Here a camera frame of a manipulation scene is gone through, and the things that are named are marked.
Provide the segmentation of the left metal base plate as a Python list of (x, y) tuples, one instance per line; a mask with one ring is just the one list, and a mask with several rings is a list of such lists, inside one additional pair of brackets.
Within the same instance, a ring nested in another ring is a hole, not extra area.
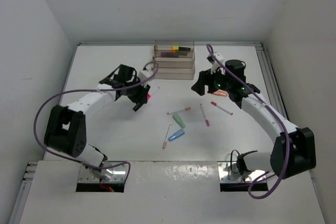
[(79, 183), (98, 183), (100, 180), (104, 183), (124, 182), (129, 171), (128, 165), (123, 164), (109, 169), (92, 169), (82, 166), (79, 170)]

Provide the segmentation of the magenta capped white marker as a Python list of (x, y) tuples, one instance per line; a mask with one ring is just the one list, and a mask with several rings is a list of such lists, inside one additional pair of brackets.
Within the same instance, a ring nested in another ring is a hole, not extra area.
[(210, 123), (209, 123), (209, 120), (207, 119), (207, 116), (205, 114), (204, 106), (203, 106), (203, 104), (200, 104), (199, 106), (200, 106), (201, 113), (203, 115), (204, 121), (205, 121), (206, 125), (209, 127)]

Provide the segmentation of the peach capped lower marker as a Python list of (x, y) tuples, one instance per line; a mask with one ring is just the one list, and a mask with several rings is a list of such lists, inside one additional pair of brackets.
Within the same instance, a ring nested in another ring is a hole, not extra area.
[(169, 138), (169, 134), (170, 134), (170, 130), (171, 130), (172, 124), (169, 124), (166, 135), (165, 135), (165, 139), (162, 145), (162, 149), (166, 148), (167, 142), (168, 142), (168, 138)]

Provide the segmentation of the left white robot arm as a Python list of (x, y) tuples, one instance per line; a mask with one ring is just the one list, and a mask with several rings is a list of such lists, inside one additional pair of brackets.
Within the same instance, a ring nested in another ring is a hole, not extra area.
[(154, 72), (144, 67), (141, 71), (119, 65), (107, 77), (99, 81), (93, 90), (86, 90), (86, 95), (65, 106), (52, 108), (44, 136), (44, 145), (57, 156), (66, 154), (67, 159), (82, 164), (100, 174), (108, 169), (107, 156), (96, 147), (87, 143), (86, 122), (103, 108), (121, 97), (127, 97), (134, 103), (137, 111), (148, 101), (149, 81)]

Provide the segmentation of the red capped white marker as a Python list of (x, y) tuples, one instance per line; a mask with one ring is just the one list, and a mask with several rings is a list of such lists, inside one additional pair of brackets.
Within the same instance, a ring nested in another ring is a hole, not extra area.
[(231, 112), (231, 111), (229, 111), (229, 110), (223, 108), (222, 106), (218, 105), (216, 102), (211, 101), (211, 104), (212, 104), (213, 106), (217, 107), (218, 109), (224, 111), (225, 113), (227, 113), (227, 114), (229, 114), (229, 115), (233, 115), (233, 112)]

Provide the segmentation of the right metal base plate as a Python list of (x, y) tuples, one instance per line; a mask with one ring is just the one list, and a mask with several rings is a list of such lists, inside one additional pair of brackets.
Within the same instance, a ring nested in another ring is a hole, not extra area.
[(230, 162), (218, 162), (218, 176), (221, 184), (251, 183), (258, 176), (265, 173), (263, 170), (247, 172), (241, 175), (239, 172), (232, 172)]

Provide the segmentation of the purple black highlighter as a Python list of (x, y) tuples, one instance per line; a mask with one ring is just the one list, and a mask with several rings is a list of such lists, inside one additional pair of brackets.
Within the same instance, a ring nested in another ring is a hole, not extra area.
[(163, 58), (192, 58), (193, 54), (188, 52), (161, 52)]

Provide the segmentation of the peach capped horizontal marker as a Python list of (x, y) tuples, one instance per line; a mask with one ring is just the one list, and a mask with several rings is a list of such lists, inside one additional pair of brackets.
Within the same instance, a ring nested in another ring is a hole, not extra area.
[(173, 115), (173, 114), (181, 113), (181, 112), (184, 112), (184, 111), (188, 111), (190, 109), (191, 109), (190, 106), (184, 107), (184, 108), (179, 109), (179, 110), (175, 110), (175, 111), (172, 111), (172, 112), (167, 112), (167, 115)]

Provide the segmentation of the metal base plate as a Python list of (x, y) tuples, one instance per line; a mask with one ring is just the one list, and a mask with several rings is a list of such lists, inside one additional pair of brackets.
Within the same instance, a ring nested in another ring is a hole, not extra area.
[(79, 183), (98, 183), (100, 180), (104, 183), (124, 182), (129, 171), (128, 165), (123, 164), (109, 169), (92, 169), (82, 166), (79, 170)]
[(230, 162), (218, 162), (218, 176), (221, 184), (251, 183), (258, 176), (265, 173), (263, 170), (247, 172), (241, 175), (239, 172), (232, 172)]

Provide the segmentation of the clear tiered organizer tray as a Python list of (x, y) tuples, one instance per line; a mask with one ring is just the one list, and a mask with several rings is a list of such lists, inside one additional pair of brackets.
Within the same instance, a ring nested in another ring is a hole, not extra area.
[[(189, 47), (192, 58), (163, 58), (161, 52), (170, 52), (174, 46)], [(195, 76), (195, 44), (193, 41), (157, 40), (154, 44), (153, 70), (159, 80), (193, 80)]]

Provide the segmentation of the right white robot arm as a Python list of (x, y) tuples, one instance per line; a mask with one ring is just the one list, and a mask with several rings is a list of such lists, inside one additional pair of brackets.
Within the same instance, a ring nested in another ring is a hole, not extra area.
[(245, 63), (228, 60), (225, 62), (226, 69), (221, 71), (218, 62), (212, 57), (207, 59), (212, 67), (199, 73), (191, 89), (199, 95), (226, 91), (230, 100), (249, 114), (274, 144), (271, 153), (250, 151), (239, 154), (234, 171), (243, 175), (261, 169), (286, 179), (315, 168), (314, 133), (308, 127), (301, 129), (286, 120), (264, 101), (255, 85), (242, 84), (246, 80)]

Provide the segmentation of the yellow black highlighter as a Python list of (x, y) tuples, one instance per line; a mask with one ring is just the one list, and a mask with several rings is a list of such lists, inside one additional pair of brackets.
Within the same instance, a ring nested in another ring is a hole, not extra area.
[(173, 49), (175, 49), (176, 51), (191, 51), (191, 48), (189, 47), (174, 46)]

